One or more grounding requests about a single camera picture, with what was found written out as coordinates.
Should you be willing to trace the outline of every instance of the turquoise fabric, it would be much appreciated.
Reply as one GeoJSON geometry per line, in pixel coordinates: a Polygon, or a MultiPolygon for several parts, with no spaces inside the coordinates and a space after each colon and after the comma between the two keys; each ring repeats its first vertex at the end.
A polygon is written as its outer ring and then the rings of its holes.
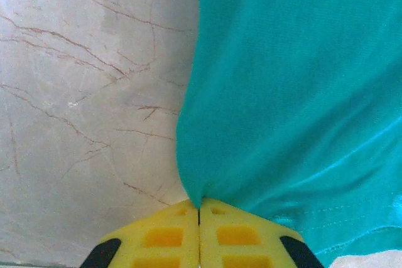
{"type": "Polygon", "coordinates": [[[177,161],[325,266],[402,249],[402,0],[200,0],[177,161]]]}

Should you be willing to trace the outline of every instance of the yellow plastic piece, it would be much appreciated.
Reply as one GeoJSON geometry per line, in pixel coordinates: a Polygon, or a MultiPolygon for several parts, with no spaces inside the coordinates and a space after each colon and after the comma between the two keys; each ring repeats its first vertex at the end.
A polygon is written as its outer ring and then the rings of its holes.
{"type": "Polygon", "coordinates": [[[183,201],[102,242],[121,240],[108,268],[297,268],[280,241],[285,235],[303,241],[289,228],[204,199],[199,217],[191,201],[183,201]]]}
{"type": "Polygon", "coordinates": [[[121,246],[108,268],[198,268],[198,210],[180,202],[110,233],[121,246]]]}

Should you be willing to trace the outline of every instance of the white marble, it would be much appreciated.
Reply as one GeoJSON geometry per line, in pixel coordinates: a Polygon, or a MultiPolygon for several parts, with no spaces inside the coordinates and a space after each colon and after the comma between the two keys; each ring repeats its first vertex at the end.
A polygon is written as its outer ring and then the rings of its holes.
{"type": "Polygon", "coordinates": [[[186,198],[175,124],[197,23],[198,0],[0,0],[0,262],[78,266],[186,198]]]}

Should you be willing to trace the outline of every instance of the marble surface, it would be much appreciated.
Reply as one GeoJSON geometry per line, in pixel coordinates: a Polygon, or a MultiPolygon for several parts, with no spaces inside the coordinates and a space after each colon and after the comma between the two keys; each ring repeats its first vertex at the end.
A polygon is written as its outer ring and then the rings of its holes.
{"type": "Polygon", "coordinates": [[[197,22],[198,0],[0,0],[0,262],[76,267],[186,198],[175,124],[197,22]]]}

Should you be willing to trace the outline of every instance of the teal cloth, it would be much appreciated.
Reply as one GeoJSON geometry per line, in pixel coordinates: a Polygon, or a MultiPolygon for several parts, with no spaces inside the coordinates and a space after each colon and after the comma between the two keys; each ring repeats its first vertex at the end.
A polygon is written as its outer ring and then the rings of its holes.
{"type": "Polygon", "coordinates": [[[182,183],[325,266],[402,249],[402,0],[200,0],[182,183]]]}

